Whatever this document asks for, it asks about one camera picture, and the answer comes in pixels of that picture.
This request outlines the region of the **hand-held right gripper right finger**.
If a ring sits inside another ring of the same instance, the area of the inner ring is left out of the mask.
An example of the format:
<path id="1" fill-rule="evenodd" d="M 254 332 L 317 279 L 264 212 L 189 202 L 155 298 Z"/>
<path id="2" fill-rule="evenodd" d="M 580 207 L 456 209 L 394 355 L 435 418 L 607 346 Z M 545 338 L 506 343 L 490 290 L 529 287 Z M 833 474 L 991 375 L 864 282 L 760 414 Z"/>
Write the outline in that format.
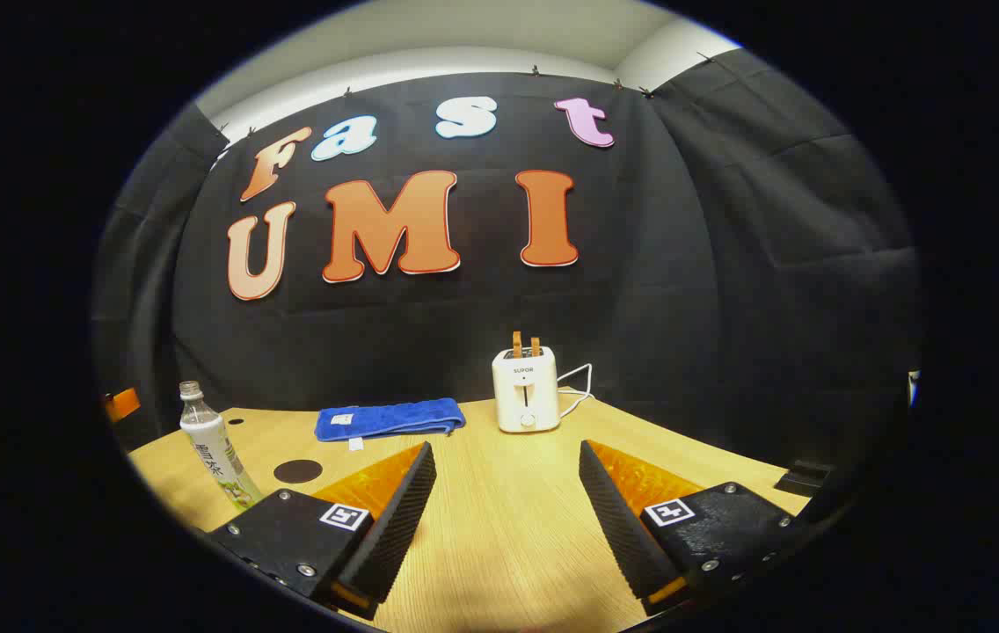
<path id="1" fill-rule="evenodd" d="M 812 533 L 796 513 L 744 484 L 693 484 L 603 442 L 581 442 L 579 477 L 617 568 L 648 616 L 722 600 Z"/>

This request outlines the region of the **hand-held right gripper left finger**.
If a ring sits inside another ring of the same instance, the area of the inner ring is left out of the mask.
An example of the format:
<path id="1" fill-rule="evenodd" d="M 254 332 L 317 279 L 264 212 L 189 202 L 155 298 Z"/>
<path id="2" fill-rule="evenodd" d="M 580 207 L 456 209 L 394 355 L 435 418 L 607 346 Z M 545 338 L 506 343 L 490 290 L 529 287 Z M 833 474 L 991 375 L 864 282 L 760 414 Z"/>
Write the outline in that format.
<path id="1" fill-rule="evenodd" d="M 313 494 L 281 488 L 207 538 L 323 608 L 372 620 L 394 586 L 438 477 L 430 442 Z"/>

